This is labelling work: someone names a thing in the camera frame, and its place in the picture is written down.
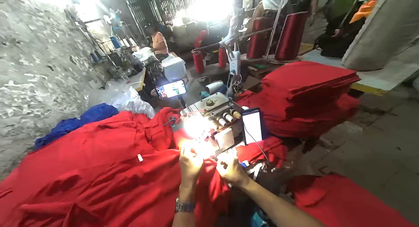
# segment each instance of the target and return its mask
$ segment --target smartphone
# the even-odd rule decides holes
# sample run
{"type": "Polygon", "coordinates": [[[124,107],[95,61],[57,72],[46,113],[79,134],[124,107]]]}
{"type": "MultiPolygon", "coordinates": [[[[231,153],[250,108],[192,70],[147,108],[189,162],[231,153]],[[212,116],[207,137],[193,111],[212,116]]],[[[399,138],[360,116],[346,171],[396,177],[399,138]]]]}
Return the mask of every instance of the smartphone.
{"type": "Polygon", "coordinates": [[[262,141],[261,112],[259,108],[250,108],[241,112],[243,120],[244,143],[262,141]]]}
{"type": "Polygon", "coordinates": [[[159,99],[171,98],[186,93],[186,87],[183,80],[157,86],[155,89],[159,99]]]}

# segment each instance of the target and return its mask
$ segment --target blue fabric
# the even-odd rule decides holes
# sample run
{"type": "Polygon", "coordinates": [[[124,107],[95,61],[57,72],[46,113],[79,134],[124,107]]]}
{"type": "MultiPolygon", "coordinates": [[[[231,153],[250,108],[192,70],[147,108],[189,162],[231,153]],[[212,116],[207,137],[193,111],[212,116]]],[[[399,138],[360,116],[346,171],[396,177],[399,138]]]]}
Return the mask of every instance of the blue fabric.
{"type": "Polygon", "coordinates": [[[47,135],[35,141],[34,151],[87,123],[100,121],[115,116],[116,114],[118,114],[118,109],[114,106],[107,105],[106,103],[93,106],[84,112],[80,119],[70,118],[60,121],[47,135]]]}

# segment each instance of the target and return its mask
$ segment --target concrete wall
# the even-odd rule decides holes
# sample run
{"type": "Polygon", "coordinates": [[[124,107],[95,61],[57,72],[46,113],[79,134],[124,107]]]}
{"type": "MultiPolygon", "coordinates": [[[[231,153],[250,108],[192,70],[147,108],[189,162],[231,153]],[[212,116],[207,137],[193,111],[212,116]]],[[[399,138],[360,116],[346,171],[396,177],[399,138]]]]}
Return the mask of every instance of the concrete wall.
{"type": "Polygon", "coordinates": [[[63,12],[66,0],[0,0],[0,180],[61,119],[86,110],[92,46],[63,12]]]}

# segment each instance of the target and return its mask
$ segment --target woman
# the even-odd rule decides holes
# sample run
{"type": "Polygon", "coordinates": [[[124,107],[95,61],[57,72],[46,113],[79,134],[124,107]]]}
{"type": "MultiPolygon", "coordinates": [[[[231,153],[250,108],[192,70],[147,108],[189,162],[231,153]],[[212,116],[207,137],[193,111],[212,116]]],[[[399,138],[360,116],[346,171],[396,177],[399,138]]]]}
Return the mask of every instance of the woman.
{"type": "Polygon", "coordinates": [[[147,32],[151,34],[151,40],[153,41],[153,48],[151,48],[151,51],[154,52],[156,58],[161,62],[169,56],[166,39],[155,26],[148,26],[147,32]]]}

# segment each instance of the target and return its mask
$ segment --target orange cloth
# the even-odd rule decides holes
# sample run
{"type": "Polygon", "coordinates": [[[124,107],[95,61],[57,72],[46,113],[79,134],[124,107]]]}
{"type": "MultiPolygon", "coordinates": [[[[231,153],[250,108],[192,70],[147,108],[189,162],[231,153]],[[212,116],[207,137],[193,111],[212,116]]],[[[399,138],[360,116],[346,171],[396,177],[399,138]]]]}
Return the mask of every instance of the orange cloth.
{"type": "Polygon", "coordinates": [[[366,3],[364,3],[363,5],[361,5],[358,12],[356,12],[354,14],[354,16],[352,17],[352,19],[349,23],[358,21],[359,19],[361,19],[363,17],[368,17],[371,14],[371,12],[373,11],[374,6],[377,4],[377,1],[378,0],[370,0],[366,3]]]}
{"type": "Polygon", "coordinates": [[[160,32],[157,32],[154,36],[151,37],[151,39],[153,40],[153,48],[158,48],[159,44],[161,42],[164,42],[164,49],[162,50],[157,50],[154,53],[155,54],[166,54],[169,53],[169,50],[167,49],[167,43],[166,43],[166,39],[164,38],[163,34],[160,32]]]}

